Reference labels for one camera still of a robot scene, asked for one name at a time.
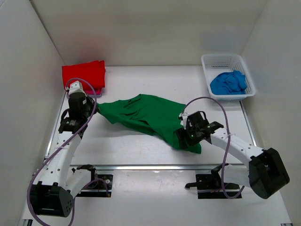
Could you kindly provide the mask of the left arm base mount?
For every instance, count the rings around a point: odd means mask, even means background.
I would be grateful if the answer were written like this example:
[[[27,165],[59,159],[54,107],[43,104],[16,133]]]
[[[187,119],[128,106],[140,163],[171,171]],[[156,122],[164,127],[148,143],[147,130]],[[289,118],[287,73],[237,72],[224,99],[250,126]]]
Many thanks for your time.
[[[71,181],[66,185],[72,188],[72,194],[78,191],[75,197],[111,197],[112,174],[99,174],[96,166],[91,164],[79,165],[71,170]]]

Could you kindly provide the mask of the green t-shirt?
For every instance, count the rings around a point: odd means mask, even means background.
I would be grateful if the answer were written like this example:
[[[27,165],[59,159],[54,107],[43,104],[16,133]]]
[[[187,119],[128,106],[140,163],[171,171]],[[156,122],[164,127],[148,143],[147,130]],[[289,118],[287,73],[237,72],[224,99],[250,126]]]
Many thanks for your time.
[[[176,131],[182,127],[179,114],[185,104],[158,96],[139,94],[131,99],[97,104],[98,113],[111,124],[157,136],[176,150],[180,147]]]

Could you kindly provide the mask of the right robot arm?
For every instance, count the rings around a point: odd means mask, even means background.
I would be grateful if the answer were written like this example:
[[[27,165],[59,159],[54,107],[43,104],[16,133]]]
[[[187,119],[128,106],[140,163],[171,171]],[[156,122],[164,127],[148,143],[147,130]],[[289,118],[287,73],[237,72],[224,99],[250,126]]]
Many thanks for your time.
[[[188,149],[205,140],[219,147],[241,161],[243,168],[220,164],[211,170],[209,178],[204,182],[186,184],[186,188],[206,186],[223,189],[228,184],[236,184],[251,188],[260,198],[268,199],[290,182],[289,175],[279,152],[273,148],[256,147],[234,134],[227,133],[224,126],[216,121],[209,123],[206,114],[197,111],[193,114],[179,115],[181,128],[176,131],[180,147]]]

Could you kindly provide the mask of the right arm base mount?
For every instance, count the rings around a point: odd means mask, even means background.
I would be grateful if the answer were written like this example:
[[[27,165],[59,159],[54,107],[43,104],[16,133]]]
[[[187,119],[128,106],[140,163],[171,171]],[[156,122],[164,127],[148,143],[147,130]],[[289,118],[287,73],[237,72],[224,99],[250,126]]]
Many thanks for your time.
[[[185,189],[197,189],[198,199],[227,199],[222,189],[220,172],[222,165],[210,170],[208,173],[196,174],[196,181],[187,183]]]

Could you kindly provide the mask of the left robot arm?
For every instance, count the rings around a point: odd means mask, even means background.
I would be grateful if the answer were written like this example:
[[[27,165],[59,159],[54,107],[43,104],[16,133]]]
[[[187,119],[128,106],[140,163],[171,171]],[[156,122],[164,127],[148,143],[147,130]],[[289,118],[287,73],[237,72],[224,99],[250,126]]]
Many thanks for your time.
[[[69,95],[68,104],[61,116],[55,151],[30,183],[27,205],[34,217],[68,217],[81,189],[98,183],[98,175],[89,169],[78,169],[68,176],[75,150],[96,112],[96,103],[84,92],[75,92]]]

